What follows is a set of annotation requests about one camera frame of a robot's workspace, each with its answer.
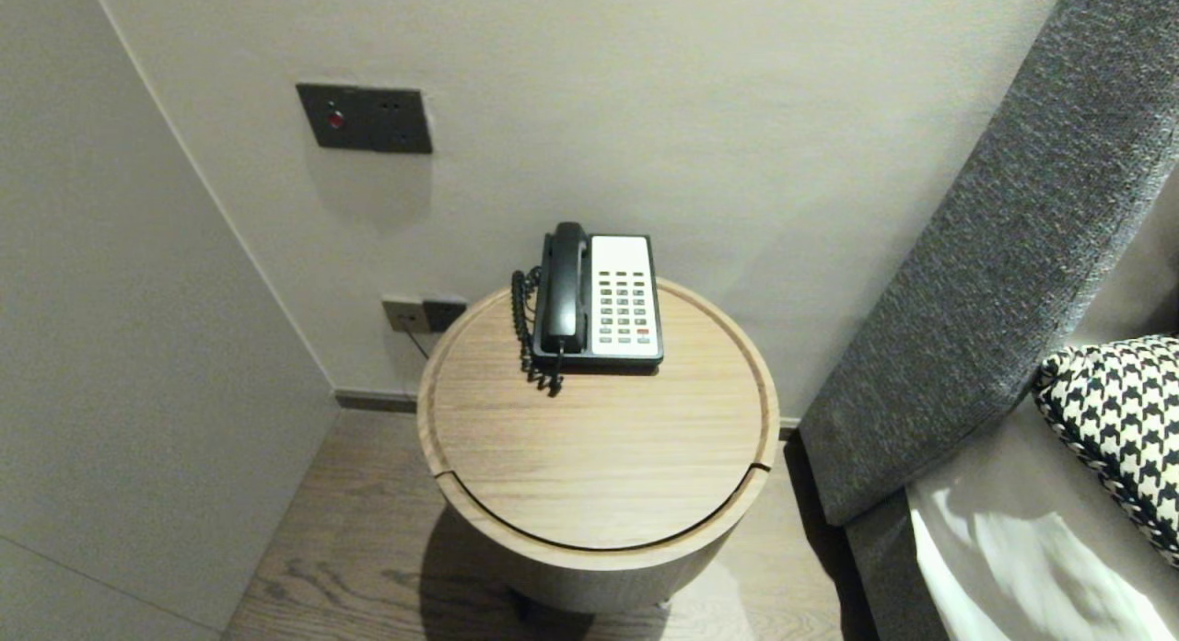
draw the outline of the telephone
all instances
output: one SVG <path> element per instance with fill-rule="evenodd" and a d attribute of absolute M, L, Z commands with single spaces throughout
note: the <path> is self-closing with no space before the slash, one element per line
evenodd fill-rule
<path fill-rule="evenodd" d="M 561 222 L 545 234 L 540 266 L 512 277 L 512 300 L 522 369 L 552 395 L 564 369 L 641 372 L 663 361 L 648 237 L 586 234 Z"/>

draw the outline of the gray fabric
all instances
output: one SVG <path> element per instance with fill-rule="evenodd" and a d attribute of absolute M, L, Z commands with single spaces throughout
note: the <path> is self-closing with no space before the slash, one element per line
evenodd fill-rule
<path fill-rule="evenodd" d="M 917 544 L 904 491 L 847 524 L 876 633 L 884 641 L 948 639 L 917 567 Z"/>
<path fill-rule="evenodd" d="M 1179 0 L 1059 0 L 799 428 L 845 523 L 1002 418 L 1174 164 Z"/>

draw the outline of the round side table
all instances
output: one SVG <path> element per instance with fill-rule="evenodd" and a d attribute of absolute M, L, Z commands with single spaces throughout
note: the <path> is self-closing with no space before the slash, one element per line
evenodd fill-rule
<path fill-rule="evenodd" d="M 419 436 L 442 494 L 490 540 L 495 576 L 548 606 L 666 600 L 769 477 L 778 401 L 757 348 L 703 297 L 658 289 L 651 376 L 568 372 L 556 397 L 536 390 L 506 289 L 450 326 L 422 376 Z"/>

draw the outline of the houndstooth pillow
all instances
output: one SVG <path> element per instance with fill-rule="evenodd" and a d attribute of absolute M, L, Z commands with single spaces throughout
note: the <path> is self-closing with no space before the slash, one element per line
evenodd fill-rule
<path fill-rule="evenodd" d="M 1066 348 L 1033 392 L 1056 436 L 1179 569 L 1179 339 Z"/>

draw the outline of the bed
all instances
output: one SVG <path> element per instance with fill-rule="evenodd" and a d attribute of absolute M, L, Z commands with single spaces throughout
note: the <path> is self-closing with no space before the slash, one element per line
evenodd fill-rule
<path fill-rule="evenodd" d="M 1059 0 L 804 415 L 883 639 L 1179 637 L 1179 569 L 1028 396 L 1179 326 L 1177 130 L 1179 0 Z"/>

